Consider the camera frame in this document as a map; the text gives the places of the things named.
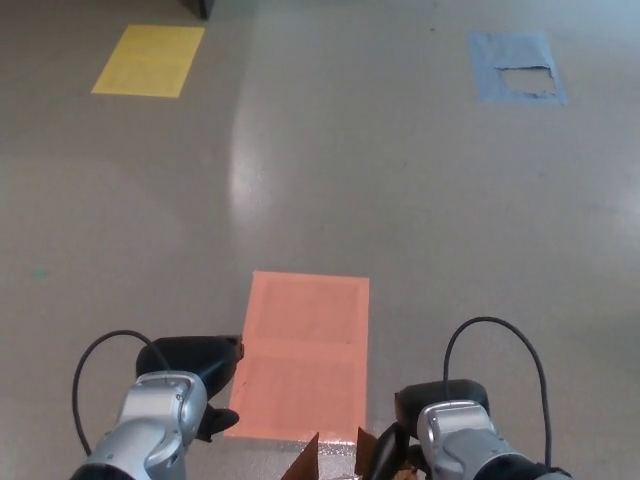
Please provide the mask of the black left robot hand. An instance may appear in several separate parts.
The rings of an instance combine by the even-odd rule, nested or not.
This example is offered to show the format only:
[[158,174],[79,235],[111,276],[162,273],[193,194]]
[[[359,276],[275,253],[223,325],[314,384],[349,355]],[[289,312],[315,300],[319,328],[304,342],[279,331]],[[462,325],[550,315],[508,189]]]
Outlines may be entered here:
[[238,363],[244,358],[241,335],[174,336],[152,341],[136,359],[136,375],[164,370],[155,353],[157,349],[168,366],[175,371],[197,375],[203,382],[207,399],[211,400],[233,379]]

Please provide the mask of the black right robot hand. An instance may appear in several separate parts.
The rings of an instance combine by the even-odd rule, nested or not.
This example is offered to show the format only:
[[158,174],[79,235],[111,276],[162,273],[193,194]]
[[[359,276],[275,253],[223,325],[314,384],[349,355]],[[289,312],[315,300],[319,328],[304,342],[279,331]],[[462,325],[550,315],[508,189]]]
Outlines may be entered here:
[[450,401],[473,401],[490,413],[486,389],[473,380],[434,381],[404,387],[394,394],[396,421],[376,440],[368,470],[363,479],[392,479],[405,467],[416,469],[432,478],[431,467],[418,445],[410,446],[417,438],[417,421],[422,410],[432,404]]

